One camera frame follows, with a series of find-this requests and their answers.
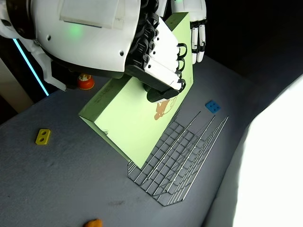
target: yellow toy brick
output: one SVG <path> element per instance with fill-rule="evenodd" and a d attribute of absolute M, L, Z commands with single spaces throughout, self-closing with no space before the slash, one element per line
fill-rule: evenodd
<path fill-rule="evenodd" d="M 40 129 L 36 139 L 36 144 L 46 145 L 48 143 L 50 134 L 51 131 L 49 129 Z"/>

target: wire grid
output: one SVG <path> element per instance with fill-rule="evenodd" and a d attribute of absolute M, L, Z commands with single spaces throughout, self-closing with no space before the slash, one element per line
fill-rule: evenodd
<path fill-rule="evenodd" d="M 142 170 L 128 164 L 128 177 L 163 206 L 182 202 L 223 129 L 226 117 L 214 131 L 206 133 L 215 116 L 196 134 L 174 119 L 146 160 Z"/>

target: green box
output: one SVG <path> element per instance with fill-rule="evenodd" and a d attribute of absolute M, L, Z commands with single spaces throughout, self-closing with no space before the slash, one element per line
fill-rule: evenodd
<path fill-rule="evenodd" d="M 187 13 L 165 22 L 179 43 L 187 45 L 182 78 L 186 88 L 177 97 L 150 103 L 142 82 L 124 75 L 111 79 L 83 107 L 79 116 L 126 160 L 141 168 L 193 85 L 191 32 Z"/>

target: gray tabletop surface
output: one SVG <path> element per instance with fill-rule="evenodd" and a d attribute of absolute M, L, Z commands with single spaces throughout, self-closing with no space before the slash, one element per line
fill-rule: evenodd
<path fill-rule="evenodd" d="M 77 115 L 108 79 L 95 77 L 90 91 L 58 91 L 0 126 L 0 226 L 81 227 L 100 218 L 105 227 L 199 227 L 245 129 L 243 103 L 251 87 L 238 74 L 207 56 L 194 66 L 195 83 L 178 121 L 187 124 L 201 111 L 195 127 L 221 110 L 229 115 L 184 202 L 162 207 L 127 178 L 127 161 Z M 39 129 L 52 131 L 46 146 Z"/>

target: blue block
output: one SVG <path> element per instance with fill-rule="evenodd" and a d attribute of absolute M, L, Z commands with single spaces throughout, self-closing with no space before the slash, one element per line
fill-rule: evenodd
<path fill-rule="evenodd" d="M 210 101 L 210 102 L 208 102 L 208 103 L 206 103 L 205 106 L 213 114 L 216 113 L 216 112 L 218 112 L 221 109 L 221 107 L 215 101 L 213 101 L 213 100 Z"/>

